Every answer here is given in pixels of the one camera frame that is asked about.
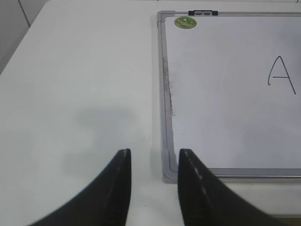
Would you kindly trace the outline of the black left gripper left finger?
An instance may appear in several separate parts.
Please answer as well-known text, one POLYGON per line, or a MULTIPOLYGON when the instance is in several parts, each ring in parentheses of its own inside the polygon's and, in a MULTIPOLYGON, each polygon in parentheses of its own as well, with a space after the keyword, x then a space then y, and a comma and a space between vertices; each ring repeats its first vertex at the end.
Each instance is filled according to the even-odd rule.
POLYGON ((80 193, 35 226, 124 226, 131 199, 130 149, 117 151, 103 171, 80 193))

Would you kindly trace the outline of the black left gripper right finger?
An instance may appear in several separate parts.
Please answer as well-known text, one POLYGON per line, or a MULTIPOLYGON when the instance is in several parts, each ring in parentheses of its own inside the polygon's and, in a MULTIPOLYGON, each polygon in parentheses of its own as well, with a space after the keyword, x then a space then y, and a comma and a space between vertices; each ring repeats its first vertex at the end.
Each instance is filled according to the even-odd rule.
POLYGON ((186 226, 281 226, 221 182, 190 149, 179 153, 178 198, 186 226))

